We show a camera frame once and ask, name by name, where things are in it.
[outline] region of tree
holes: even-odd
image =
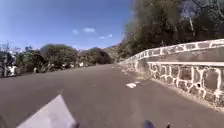
[[[39,50],[33,50],[31,46],[25,47],[25,51],[16,54],[16,65],[22,69],[21,72],[33,72],[36,67],[40,69],[46,61]]]
[[[48,44],[40,49],[41,55],[56,68],[62,68],[63,64],[76,62],[77,50],[63,44]]]
[[[224,37],[222,0],[134,0],[118,54]]]
[[[109,64],[112,62],[110,56],[100,48],[92,48],[79,53],[80,63],[83,62],[88,66],[97,64]]]

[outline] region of hillside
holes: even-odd
[[[118,45],[113,45],[113,46],[104,48],[103,50],[107,52],[107,54],[109,54],[109,56],[113,59],[113,61],[116,61],[118,59],[118,54],[117,54]]]

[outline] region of wall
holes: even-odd
[[[224,107],[222,55],[223,39],[149,49],[120,64]]]

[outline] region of asphalt road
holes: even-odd
[[[153,81],[135,82],[116,65],[0,79],[0,116],[14,128],[62,93],[81,128],[223,128],[224,116]]]

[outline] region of vegetation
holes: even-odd
[[[78,51],[63,44],[48,44],[40,49],[40,54],[49,64],[54,64],[56,69],[63,64],[75,64]]]
[[[93,66],[112,62],[100,48],[77,51],[63,44],[47,44],[40,50],[34,50],[31,46],[25,47],[23,52],[16,49],[10,48],[9,44],[0,47],[0,77],[6,70],[9,71],[8,66],[17,66],[16,73],[28,73],[77,67],[80,63]]]
[[[111,57],[112,62],[118,61],[118,46],[119,45],[114,45],[103,49],[103,51],[105,51]]]
[[[224,37],[222,0],[134,0],[120,58],[145,49]]]
[[[84,63],[87,66],[109,64],[112,62],[110,56],[100,48],[92,48],[81,51],[79,53],[79,63]]]

